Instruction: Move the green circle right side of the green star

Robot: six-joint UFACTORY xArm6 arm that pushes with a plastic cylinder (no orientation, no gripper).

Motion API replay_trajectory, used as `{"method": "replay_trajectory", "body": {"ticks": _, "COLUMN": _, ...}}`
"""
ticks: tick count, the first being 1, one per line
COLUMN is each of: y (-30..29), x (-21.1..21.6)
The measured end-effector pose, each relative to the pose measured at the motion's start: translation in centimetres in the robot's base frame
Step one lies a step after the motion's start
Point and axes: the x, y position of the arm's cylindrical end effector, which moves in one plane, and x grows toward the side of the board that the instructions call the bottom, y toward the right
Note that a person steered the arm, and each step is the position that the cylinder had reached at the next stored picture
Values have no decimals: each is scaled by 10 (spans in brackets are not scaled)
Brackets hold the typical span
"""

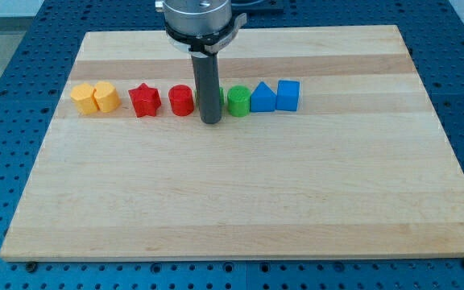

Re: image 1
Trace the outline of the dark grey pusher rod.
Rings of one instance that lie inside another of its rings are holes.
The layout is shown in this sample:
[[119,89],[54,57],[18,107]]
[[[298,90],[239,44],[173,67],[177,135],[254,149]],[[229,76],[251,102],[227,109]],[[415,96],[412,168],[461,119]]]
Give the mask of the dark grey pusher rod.
[[205,124],[218,123],[222,118],[218,58],[216,55],[192,56],[191,60],[201,121]]

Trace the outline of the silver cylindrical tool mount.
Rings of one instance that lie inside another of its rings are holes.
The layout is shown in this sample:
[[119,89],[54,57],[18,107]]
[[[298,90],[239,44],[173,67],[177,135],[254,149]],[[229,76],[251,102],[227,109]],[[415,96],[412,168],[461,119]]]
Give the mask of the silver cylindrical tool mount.
[[218,53],[247,23],[230,0],[156,0],[155,9],[164,15],[169,42],[188,54]]

